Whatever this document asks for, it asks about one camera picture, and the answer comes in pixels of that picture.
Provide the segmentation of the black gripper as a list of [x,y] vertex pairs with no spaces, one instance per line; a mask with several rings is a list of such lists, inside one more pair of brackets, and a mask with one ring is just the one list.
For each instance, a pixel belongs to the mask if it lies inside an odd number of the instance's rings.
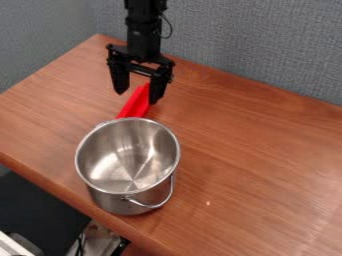
[[162,19],[149,22],[126,19],[127,45],[109,44],[107,64],[115,92],[122,95],[130,87],[130,73],[151,77],[150,104],[154,105],[165,95],[173,80],[174,61],[161,53]]

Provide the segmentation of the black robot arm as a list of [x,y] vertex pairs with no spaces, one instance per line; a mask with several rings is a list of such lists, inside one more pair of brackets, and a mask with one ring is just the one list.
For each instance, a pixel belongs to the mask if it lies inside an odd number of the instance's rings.
[[125,8],[127,45],[106,46],[114,90],[123,94],[130,88],[130,73],[141,74],[150,78],[149,103],[155,104],[173,81],[175,66],[175,62],[161,53],[167,0],[125,0]]

